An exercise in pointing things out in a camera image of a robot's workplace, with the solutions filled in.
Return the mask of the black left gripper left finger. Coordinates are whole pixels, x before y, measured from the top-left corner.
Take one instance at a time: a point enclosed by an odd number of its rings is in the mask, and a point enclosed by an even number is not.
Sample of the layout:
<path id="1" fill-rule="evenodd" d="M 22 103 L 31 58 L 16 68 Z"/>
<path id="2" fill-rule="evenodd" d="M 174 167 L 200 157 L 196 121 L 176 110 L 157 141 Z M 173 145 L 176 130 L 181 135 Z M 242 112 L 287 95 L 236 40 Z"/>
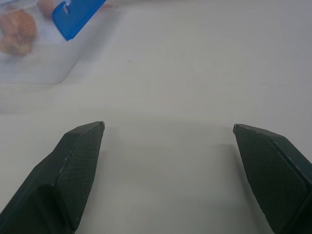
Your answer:
<path id="1" fill-rule="evenodd" d="M 105 129 L 102 121 L 63 135 L 0 214 L 2 234 L 74 234 L 90 195 Z"/>

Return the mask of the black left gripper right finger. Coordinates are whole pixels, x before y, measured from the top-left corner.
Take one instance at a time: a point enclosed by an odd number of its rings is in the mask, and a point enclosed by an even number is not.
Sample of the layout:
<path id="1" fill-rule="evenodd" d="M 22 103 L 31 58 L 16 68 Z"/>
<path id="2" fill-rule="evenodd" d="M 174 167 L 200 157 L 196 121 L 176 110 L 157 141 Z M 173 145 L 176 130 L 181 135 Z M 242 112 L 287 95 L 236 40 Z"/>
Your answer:
<path id="1" fill-rule="evenodd" d="M 312 164 L 284 136 L 244 124 L 233 128 L 244 171 L 275 234 L 312 232 Z"/>

